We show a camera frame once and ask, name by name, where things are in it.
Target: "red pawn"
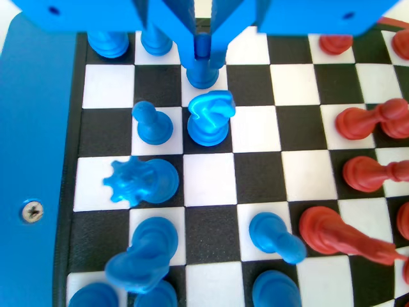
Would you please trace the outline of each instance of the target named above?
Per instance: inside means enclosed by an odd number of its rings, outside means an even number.
[[[300,233],[311,248],[326,255],[340,251],[385,265],[394,264],[395,259],[408,259],[396,252],[393,243],[364,235],[326,207],[307,209],[301,216]]]
[[[392,48],[402,59],[409,59],[409,29],[398,31],[392,39]]]
[[[369,157],[355,157],[344,165],[343,176],[346,183],[355,190],[375,192],[386,179],[409,182],[409,160],[380,165]]]
[[[381,123],[382,130],[394,139],[409,138],[409,113],[397,120]]]
[[[347,51],[352,46],[351,35],[321,35],[321,50],[329,55],[337,56]]]
[[[374,110],[366,111],[358,107],[349,107],[336,118],[338,133],[346,139],[364,139],[372,133],[378,122],[386,122],[408,114],[408,102],[395,98],[378,104]]]

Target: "white table surface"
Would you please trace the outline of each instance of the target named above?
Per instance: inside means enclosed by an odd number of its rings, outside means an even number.
[[[196,17],[209,17],[212,0],[195,0]],[[10,22],[20,12],[10,0],[0,0],[0,54]],[[409,0],[400,0],[384,16],[409,22]]]

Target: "screw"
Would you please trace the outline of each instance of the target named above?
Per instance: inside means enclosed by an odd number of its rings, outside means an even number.
[[[23,208],[23,219],[28,223],[35,223],[43,217],[43,205],[38,201],[30,201]]]

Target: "blue chess piece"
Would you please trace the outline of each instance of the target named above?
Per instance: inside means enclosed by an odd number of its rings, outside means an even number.
[[[111,200],[115,203],[128,200],[131,207],[142,200],[163,203],[178,189],[178,172],[165,160],[141,162],[137,157],[131,156],[128,162],[114,161],[111,165],[114,173],[105,178],[103,183],[112,187]]]
[[[253,285],[254,307],[301,307],[301,295],[294,281],[278,271],[261,273]]]
[[[165,113],[156,111],[150,102],[138,102],[132,110],[132,116],[138,121],[138,135],[145,143],[160,145],[172,136],[171,119]]]
[[[287,231],[284,221],[274,213],[259,213],[250,223],[250,238],[265,253],[278,253],[285,262],[297,264],[307,256],[304,243]]]
[[[88,32],[88,43],[100,56],[117,58],[128,50],[129,39],[125,32]]]
[[[193,98],[189,111],[192,113],[187,121],[190,137],[197,144],[213,146],[226,138],[236,105],[229,91],[210,91]]]
[[[178,307],[176,292],[170,283],[161,280],[149,293],[136,297],[134,307]]]
[[[107,279],[128,292],[146,294],[169,272],[169,262],[178,248],[178,233],[163,217],[143,221],[126,252],[105,266]]]
[[[112,287],[105,283],[92,283],[78,290],[68,307],[118,307],[118,296]]]

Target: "chessboard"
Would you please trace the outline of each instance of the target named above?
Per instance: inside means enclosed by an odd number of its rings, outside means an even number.
[[[209,20],[198,25],[208,31]],[[404,306],[409,286],[402,261],[386,266],[307,247],[307,258],[290,265],[259,251],[249,236],[251,219],[273,212],[300,237],[302,212],[325,206],[409,256],[409,241],[396,227],[397,210],[409,201],[409,183],[389,180],[374,193],[362,193],[342,178],[344,163],[358,155],[383,165],[408,159],[409,139],[391,139],[377,128],[365,139],[348,141],[334,125],[347,107],[409,100],[409,61],[392,50],[395,31],[377,25],[354,38],[342,55],[328,56],[317,35],[266,36],[251,26],[230,43],[226,65],[207,90],[189,84],[175,44],[165,56],[154,57],[143,49],[141,34],[130,33],[127,53],[105,59],[78,35],[66,149],[72,163],[63,182],[72,193],[61,199],[54,264],[59,303],[68,303],[88,283],[107,282],[107,261],[126,250],[139,223],[162,216],[178,231],[165,278],[176,290],[178,306],[253,306],[253,283],[270,269],[297,284],[304,307]],[[227,138],[203,147],[187,133],[187,106],[211,90],[229,90],[236,114]],[[140,100],[172,119],[173,135],[163,145],[139,138],[131,110]],[[175,166],[180,177],[175,196],[135,208],[111,202],[112,190],[102,179],[111,175],[112,161],[131,155]],[[134,294],[116,291],[121,307],[133,306]]]

